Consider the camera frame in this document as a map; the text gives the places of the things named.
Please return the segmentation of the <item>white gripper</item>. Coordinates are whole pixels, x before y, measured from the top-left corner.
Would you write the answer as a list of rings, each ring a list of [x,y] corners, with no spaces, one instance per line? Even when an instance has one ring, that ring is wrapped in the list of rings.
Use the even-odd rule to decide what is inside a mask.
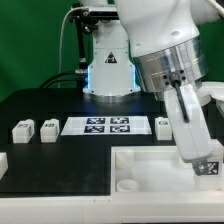
[[[186,163],[205,160],[212,156],[213,147],[198,96],[191,84],[180,87],[189,122],[183,113],[175,89],[164,92],[164,101],[174,139],[182,160]]]

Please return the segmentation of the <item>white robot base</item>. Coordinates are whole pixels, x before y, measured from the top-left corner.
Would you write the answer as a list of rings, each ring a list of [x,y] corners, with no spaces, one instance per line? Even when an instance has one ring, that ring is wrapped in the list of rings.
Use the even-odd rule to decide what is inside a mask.
[[[128,36],[119,20],[98,22],[93,32],[93,60],[87,69],[84,97],[102,103],[123,102],[140,92],[129,59]]]

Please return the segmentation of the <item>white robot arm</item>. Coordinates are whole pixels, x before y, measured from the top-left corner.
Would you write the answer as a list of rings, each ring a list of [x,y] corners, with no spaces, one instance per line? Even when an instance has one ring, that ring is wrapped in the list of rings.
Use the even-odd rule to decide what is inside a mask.
[[[224,101],[223,82],[203,82],[198,26],[219,19],[215,0],[115,0],[142,89],[165,103],[182,160],[204,162],[213,148],[202,106]]]

